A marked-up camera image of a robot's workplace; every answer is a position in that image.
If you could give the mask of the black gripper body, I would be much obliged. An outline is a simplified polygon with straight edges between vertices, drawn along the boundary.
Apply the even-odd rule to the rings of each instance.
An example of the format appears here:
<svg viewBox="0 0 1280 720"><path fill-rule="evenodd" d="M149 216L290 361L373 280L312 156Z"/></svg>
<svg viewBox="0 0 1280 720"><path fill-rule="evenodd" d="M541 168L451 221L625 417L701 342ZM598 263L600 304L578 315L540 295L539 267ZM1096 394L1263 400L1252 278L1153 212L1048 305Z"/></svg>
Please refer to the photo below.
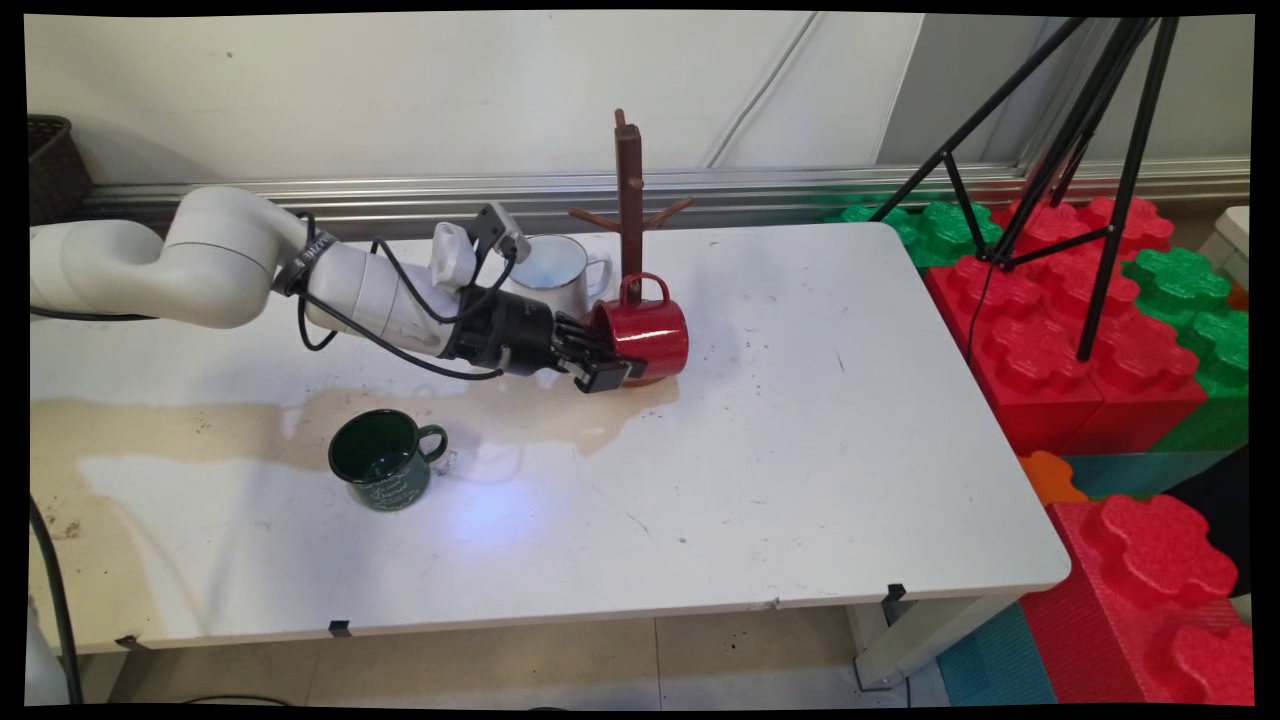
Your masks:
<svg viewBox="0 0 1280 720"><path fill-rule="evenodd" d="M443 359L521 377L567 372L553 348L556 316L550 306L503 290L488 301L483 301L484 295L479 287L460 291L460 309L470 314L452 325Z"/></svg>

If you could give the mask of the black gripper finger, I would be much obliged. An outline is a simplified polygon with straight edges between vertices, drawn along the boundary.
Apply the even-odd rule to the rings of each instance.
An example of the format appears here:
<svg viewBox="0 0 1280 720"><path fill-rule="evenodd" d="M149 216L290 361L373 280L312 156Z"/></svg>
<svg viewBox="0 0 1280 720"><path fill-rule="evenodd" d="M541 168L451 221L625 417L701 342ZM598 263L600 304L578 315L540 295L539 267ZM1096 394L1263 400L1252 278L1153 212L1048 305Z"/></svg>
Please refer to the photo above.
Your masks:
<svg viewBox="0 0 1280 720"><path fill-rule="evenodd" d="M611 363L612 341L566 313L554 313L553 350L571 363Z"/></svg>
<svg viewBox="0 0 1280 720"><path fill-rule="evenodd" d="M559 369L573 377L575 387L585 393L618 389L635 368L632 357L616 354L562 354Z"/></svg>

